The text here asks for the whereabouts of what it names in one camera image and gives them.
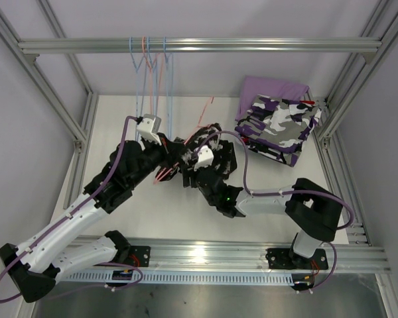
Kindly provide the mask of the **blue hanger with lilac trousers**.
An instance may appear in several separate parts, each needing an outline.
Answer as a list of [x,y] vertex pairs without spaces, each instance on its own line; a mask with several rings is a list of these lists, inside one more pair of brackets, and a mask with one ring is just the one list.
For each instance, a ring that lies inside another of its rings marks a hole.
[[158,88],[158,66],[159,66],[159,53],[152,53],[151,50],[151,38],[146,39],[147,47],[147,65],[149,68],[149,99],[150,99],[150,111],[152,115],[157,115],[159,97]]

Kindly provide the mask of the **light blue wire hanger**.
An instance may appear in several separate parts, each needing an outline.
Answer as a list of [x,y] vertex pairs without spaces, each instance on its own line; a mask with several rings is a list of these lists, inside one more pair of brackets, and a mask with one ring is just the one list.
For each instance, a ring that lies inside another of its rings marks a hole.
[[132,61],[132,65],[135,70],[135,115],[136,117],[140,117],[143,114],[144,107],[144,90],[145,90],[145,80],[146,73],[141,75],[141,68],[144,64],[145,57],[141,56],[139,60],[136,60],[135,54],[133,51],[133,37],[129,38],[129,53]]

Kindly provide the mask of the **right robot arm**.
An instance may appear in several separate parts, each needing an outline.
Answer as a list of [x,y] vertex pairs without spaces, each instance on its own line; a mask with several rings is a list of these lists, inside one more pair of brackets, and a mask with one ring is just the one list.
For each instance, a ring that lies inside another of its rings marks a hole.
[[316,183],[299,178],[279,191],[246,190],[228,185],[211,166],[183,173],[184,186],[197,188],[208,205],[225,217],[286,215],[300,229],[289,248],[268,248],[266,259],[271,269],[328,269],[320,245],[332,242],[338,230],[343,205],[340,199]]

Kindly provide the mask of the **pink wire hanger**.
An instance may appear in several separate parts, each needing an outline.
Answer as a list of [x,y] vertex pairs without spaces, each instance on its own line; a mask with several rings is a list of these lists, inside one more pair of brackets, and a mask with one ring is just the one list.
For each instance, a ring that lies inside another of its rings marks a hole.
[[151,52],[151,39],[143,37],[141,41],[142,54],[146,61],[146,75],[149,90],[149,108],[152,115],[156,115],[159,109],[161,85],[163,82],[166,57],[164,53]]
[[[206,101],[203,110],[201,112],[201,115],[199,116],[197,125],[195,126],[195,128],[192,130],[190,136],[184,141],[184,144],[187,144],[187,142],[196,134],[196,132],[204,127],[207,127],[207,125],[202,125],[202,119],[203,116],[208,108],[209,105],[211,105],[214,102],[214,96],[211,96],[208,98],[208,100]],[[173,167],[171,168],[166,168],[165,170],[163,170],[162,172],[159,172],[157,174],[157,176],[154,178],[153,180],[153,185],[158,184],[164,177],[166,177],[167,175],[169,175],[176,167],[178,166],[178,163],[176,163]]]

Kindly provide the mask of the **blue hanger with patterned trousers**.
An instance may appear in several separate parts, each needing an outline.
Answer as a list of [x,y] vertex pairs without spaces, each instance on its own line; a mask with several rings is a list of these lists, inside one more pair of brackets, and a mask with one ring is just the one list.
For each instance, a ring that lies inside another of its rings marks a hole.
[[167,37],[163,38],[163,53],[165,58],[165,93],[166,93],[166,129],[169,139],[172,138],[172,107],[173,107],[173,55],[167,50]]

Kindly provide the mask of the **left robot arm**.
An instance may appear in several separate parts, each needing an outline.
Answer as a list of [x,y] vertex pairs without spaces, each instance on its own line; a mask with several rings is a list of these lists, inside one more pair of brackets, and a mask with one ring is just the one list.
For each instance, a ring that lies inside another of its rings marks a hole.
[[85,186],[73,205],[29,240],[0,248],[0,259],[19,296],[32,303],[46,296],[65,276],[84,268],[112,262],[137,264],[131,245],[119,231],[108,231],[97,241],[70,254],[63,250],[94,223],[127,201],[133,190],[157,167],[176,163],[183,143],[123,140],[109,156],[103,170]]

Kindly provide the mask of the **grey purple patterned trousers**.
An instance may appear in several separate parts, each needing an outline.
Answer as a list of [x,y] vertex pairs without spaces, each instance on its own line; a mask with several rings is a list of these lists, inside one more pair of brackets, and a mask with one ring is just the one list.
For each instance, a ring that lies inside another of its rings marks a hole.
[[300,101],[257,95],[235,131],[250,151],[293,167],[322,114]]

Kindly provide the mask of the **lilac purple trousers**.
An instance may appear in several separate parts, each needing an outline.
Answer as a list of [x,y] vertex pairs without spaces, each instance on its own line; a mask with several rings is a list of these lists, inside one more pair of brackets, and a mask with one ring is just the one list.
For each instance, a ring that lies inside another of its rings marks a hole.
[[240,90],[239,106],[235,120],[241,119],[251,107],[257,95],[281,97],[283,99],[299,100],[306,95],[309,86],[284,79],[246,76]]

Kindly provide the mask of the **red trousers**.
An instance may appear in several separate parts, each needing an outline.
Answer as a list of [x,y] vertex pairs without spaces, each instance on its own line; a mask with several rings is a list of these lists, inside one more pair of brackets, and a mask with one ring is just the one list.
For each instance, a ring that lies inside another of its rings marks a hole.
[[310,106],[315,106],[316,105],[315,101],[301,100],[300,102],[304,103],[306,105],[310,105]]

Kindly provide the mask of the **black white patterned trousers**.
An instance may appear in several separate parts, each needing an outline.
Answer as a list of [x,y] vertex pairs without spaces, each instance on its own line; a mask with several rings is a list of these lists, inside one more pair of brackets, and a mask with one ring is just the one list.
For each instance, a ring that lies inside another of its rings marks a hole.
[[237,169],[237,160],[233,143],[223,140],[220,124],[213,123],[200,127],[188,138],[177,137],[174,142],[181,145],[176,151],[173,166],[162,167],[156,174],[159,182],[166,182],[176,174],[182,175],[184,187],[197,187],[200,171],[210,168],[223,180],[227,180]]

